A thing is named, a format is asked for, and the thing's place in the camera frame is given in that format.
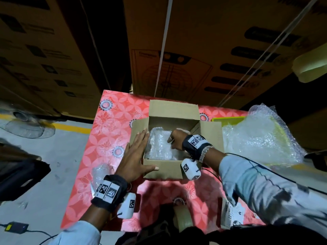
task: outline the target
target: silver bracelet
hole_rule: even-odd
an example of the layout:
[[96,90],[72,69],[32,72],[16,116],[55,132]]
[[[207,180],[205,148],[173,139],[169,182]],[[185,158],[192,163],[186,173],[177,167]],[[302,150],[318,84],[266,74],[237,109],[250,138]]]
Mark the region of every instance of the silver bracelet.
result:
[[205,154],[208,152],[208,150],[209,150],[210,148],[213,148],[213,149],[214,149],[214,146],[209,145],[209,146],[207,146],[207,147],[204,147],[204,149],[203,149],[202,152],[201,152],[201,156],[200,156],[199,162],[203,163],[204,156],[205,156]]

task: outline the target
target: black cable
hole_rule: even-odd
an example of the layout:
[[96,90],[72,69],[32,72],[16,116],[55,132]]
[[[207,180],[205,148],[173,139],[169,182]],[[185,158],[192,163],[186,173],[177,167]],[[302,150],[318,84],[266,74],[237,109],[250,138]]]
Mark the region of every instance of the black cable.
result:
[[212,173],[210,170],[205,169],[205,168],[201,168],[201,169],[204,169],[204,170],[208,171],[209,173],[213,174],[214,177],[216,177],[223,184],[223,182],[221,181],[221,179],[219,179],[219,177],[217,175],[215,175],[214,173]]
[[53,235],[53,236],[51,236],[51,237],[45,239],[45,240],[44,240],[43,242],[41,242],[39,245],[42,245],[42,244],[45,243],[47,240],[50,240],[51,238],[56,237],[57,235],[59,235],[59,234]]
[[26,232],[40,232],[40,233],[43,233],[43,234],[45,234],[45,235],[51,237],[51,235],[49,235],[47,232],[42,231],[42,230],[26,230]]
[[[290,182],[293,182],[293,183],[297,184],[296,181],[293,181],[293,180],[291,180],[291,179],[289,179],[289,178],[287,178],[287,177],[284,177],[284,176],[282,176],[282,175],[280,175],[280,174],[278,174],[278,173],[272,171],[271,169],[268,169],[268,168],[262,166],[261,164],[255,162],[255,161],[252,161],[251,159],[246,158],[245,156],[240,156],[240,155],[238,155],[238,154],[234,154],[234,153],[226,153],[226,154],[231,154],[231,155],[235,155],[235,156],[242,157],[243,159],[248,160],[249,163],[250,163],[250,161],[251,161],[251,162],[254,162],[254,163],[257,164],[260,168],[262,168],[262,169],[266,169],[266,170],[268,170],[268,171],[270,171],[270,172],[272,172],[272,173],[278,175],[279,177],[282,177],[282,178],[285,179],[285,180],[288,180],[288,181],[290,181]],[[268,180],[268,181],[270,181],[270,182],[272,183],[272,185],[277,186],[279,189],[281,189],[280,186],[273,184],[273,182],[272,182],[271,180]],[[321,190],[318,190],[318,189],[315,189],[315,188],[309,187],[309,186],[308,186],[308,189],[311,189],[311,190],[314,190],[314,191],[317,191],[317,192],[319,192],[319,193],[322,193],[322,194],[327,195],[327,193],[325,193],[325,192],[323,192],[323,191],[321,191]]]

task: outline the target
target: shirt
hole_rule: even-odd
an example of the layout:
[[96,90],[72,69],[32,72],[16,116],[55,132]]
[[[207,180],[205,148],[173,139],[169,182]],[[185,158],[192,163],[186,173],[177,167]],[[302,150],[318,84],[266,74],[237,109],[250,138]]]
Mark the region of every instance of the shirt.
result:
[[[292,223],[327,238],[327,200],[307,187],[235,155],[223,158],[219,175],[226,197],[233,206],[240,197],[266,224]],[[99,245],[100,238],[100,232],[93,225],[78,221],[50,244]]]

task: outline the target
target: red table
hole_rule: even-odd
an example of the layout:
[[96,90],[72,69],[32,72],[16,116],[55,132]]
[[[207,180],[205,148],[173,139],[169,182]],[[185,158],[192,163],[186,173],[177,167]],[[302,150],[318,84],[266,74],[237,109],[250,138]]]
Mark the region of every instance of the red table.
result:
[[[61,228],[67,228],[78,221],[90,206],[92,168],[108,163],[114,170],[117,169],[124,148],[129,142],[133,121],[149,116],[150,99],[154,98],[104,90]],[[247,115],[245,111],[209,106],[199,106],[199,112],[203,121],[211,121],[217,117]],[[157,219],[160,204],[172,202],[176,197],[186,201],[193,223],[205,233],[220,228],[219,200],[225,193],[221,183],[205,170],[196,181],[140,179],[139,182],[133,183],[132,192],[138,196],[133,218],[127,220],[116,218],[108,230],[139,231]],[[241,201],[241,204],[246,208],[244,224],[263,224],[254,217],[244,202]]]

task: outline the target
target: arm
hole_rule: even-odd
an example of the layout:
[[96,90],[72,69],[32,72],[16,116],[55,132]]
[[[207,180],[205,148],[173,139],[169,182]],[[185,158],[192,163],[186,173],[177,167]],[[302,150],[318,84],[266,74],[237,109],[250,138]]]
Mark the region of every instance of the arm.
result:
[[[183,150],[187,136],[174,130],[172,148]],[[209,149],[203,160],[219,173],[228,201],[240,197],[266,224],[293,223],[327,238],[327,201],[307,187],[288,181],[251,161]]]
[[[128,143],[124,156],[116,170],[116,175],[130,183],[141,175],[149,173],[153,170],[159,170],[155,165],[142,165],[141,158],[149,139],[149,133],[146,129],[137,134],[133,144]],[[110,212],[104,208],[99,208],[93,204],[87,209],[80,220],[70,228],[62,231],[51,245],[66,244],[88,244],[98,245],[100,243],[100,232],[108,222]]]

